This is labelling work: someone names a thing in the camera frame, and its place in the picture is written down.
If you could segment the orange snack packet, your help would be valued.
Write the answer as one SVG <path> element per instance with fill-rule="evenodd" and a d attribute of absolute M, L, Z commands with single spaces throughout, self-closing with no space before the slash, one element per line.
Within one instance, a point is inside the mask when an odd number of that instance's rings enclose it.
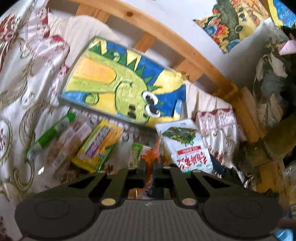
<path fill-rule="evenodd" d="M 153 148 L 138 143 L 132 144 L 131 153 L 129 157 L 129 166 L 138 168 L 140 166 L 140 161 L 144 160 L 145 187 L 134 188 L 130 190 L 128 193 L 129 199 L 146 199 L 147 197 L 151 197 L 151 194 L 149 194 L 149 192 L 152 192 L 153 164 L 155 161 L 161 163 L 161 156 L 159 151 L 160 143 L 161 137 L 158 137 L 157 142 Z"/>

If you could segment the white green seaweed snack bag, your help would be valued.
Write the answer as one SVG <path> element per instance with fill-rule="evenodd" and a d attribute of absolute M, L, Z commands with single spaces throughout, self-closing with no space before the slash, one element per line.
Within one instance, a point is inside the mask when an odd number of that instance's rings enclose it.
<path fill-rule="evenodd" d="M 191 119 L 158 123 L 155 128 L 162 138 L 169 160 L 183 173 L 194 170 L 208 174 L 213 172 L 210 153 Z"/>

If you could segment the yellow green candy pack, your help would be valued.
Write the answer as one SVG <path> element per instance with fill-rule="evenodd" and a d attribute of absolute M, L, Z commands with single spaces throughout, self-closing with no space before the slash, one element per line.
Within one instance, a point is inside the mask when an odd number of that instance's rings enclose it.
<path fill-rule="evenodd" d="M 84 142 L 71 162 L 90 173 L 97 172 L 118 143 L 124 129 L 102 120 Z"/>

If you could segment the clear pastry pack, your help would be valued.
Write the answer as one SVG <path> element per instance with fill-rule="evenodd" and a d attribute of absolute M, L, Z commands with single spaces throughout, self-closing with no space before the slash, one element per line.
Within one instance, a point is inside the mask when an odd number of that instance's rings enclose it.
<path fill-rule="evenodd" d="M 71 160 L 91 134 L 93 126 L 90 120 L 80 117 L 62 132 L 49 150 L 42 174 L 45 181 L 63 184 L 76 179 L 77 171 L 70 167 Z"/>

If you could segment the green white sausage stick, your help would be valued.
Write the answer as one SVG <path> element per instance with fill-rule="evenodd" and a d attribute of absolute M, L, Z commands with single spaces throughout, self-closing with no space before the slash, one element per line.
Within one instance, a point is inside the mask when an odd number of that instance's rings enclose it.
<path fill-rule="evenodd" d="M 28 161 L 34 160 L 34 158 L 62 131 L 64 131 L 70 122 L 76 117 L 75 113 L 68 113 L 52 125 L 46 132 L 38 138 L 38 140 L 33 144 L 33 146 L 27 151 L 26 158 Z"/>

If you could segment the dark blue snack box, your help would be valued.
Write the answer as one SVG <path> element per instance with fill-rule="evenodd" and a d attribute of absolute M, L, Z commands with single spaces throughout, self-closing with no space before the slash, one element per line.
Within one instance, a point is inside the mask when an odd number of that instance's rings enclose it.
<path fill-rule="evenodd" d="M 230 175 L 229 169 L 222 166 L 212 155 L 210 155 L 213 169 L 222 177 L 226 177 L 227 175 Z"/>

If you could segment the gold foil snack bag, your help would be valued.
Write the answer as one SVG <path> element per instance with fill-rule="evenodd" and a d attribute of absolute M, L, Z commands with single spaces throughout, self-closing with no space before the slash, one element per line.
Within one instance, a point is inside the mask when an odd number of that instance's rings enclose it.
<path fill-rule="evenodd" d="M 254 175 L 245 175 L 243 172 L 238 172 L 238 176 L 244 188 L 256 191 L 256 181 Z"/>

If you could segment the grey tray with dinosaur drawing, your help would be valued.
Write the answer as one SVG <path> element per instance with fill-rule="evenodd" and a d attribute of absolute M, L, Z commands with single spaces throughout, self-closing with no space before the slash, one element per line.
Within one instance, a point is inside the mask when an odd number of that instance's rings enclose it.
<path fill-rule="evenodd" d="M 186 86 L 181 73 L 95 36 L 71 66 L 59 97 L 77 107 L 154 127 L 180 119 Z"/>

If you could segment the camouflage fabric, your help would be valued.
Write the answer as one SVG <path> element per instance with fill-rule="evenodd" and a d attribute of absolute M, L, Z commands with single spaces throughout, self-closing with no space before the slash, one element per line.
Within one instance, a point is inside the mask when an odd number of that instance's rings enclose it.
<path fill-rule="evenodd" d="M 295 39 L 272 39 L 256 66 L 253 97 L 260 124 L 273 128 L 295 113 Z"/>

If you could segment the floral satin bed cover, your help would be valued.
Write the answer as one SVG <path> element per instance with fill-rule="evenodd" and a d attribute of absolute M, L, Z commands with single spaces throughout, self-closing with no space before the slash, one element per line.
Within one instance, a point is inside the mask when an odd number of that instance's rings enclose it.
<path fill-rule="evenodd" d="M 71 108 L 60 106 L 59 88 L 70 66 L 70 46 L 50 35 L 47 1 L 1 1 L 1 240 L 19 240 L 14 213 L 29 195 L 58 185 L 45 181 L 47 151 L 27 150 Z"/>

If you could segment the wooden bed headboard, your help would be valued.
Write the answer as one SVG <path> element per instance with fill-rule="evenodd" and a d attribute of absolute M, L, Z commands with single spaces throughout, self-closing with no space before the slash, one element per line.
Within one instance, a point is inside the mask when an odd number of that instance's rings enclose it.
<path fill-rule="evenodd" d="M 107 24 L 121 41 L 191 82 L 230 102 L 249 142 L 264 137 L 251 87 L 264 49 L 264 31 L 224 54 L 188 12 L 171 10 L 172 1 L 50 1 L 58 16 L 88 15 Z"/>

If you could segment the landscape hill drawing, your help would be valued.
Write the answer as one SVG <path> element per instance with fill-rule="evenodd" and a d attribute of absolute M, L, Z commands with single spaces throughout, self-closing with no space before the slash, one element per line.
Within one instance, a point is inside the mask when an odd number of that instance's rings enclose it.
<path fill-rule="evenodd" d="M 260 1 L 217 1 L 212 15 L 193 22 L 200 26 L 219 46 L 229 53 L 242 40 L 250 36 L 269 17 Z"/>

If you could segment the yellow cartoon drawing top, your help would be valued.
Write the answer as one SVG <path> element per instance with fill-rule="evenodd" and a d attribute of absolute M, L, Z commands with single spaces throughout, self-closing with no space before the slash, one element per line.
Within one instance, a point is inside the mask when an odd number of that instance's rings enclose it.
<path fill-rule="evenodd" d="M 272 20 L 280 27 L 295 28 L 296 16 L 282 1 L 268 0 Z"/>

